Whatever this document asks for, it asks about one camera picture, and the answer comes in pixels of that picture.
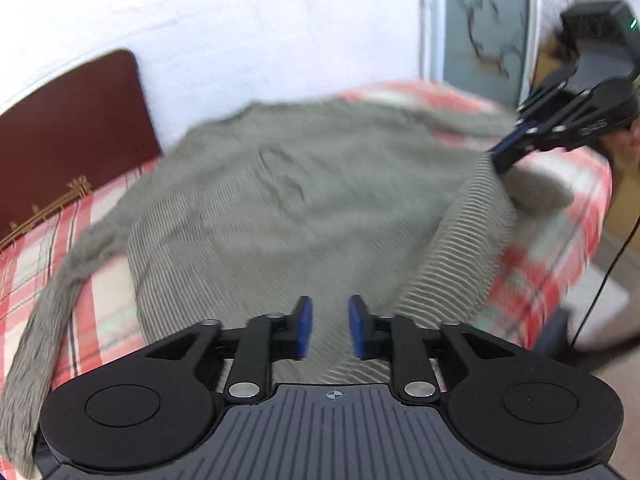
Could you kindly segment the person's right hand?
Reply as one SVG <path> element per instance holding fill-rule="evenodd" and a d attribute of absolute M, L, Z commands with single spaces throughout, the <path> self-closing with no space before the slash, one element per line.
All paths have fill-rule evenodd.
<path fill-rule="evenodd" d="M 640 158 L 640 122 L 636 118 L 630 126 L 608 133 L 602 138 L 605 149 L 611 154 L 614 169 L 622 174 L 626 170 L 638 170 Z"/>

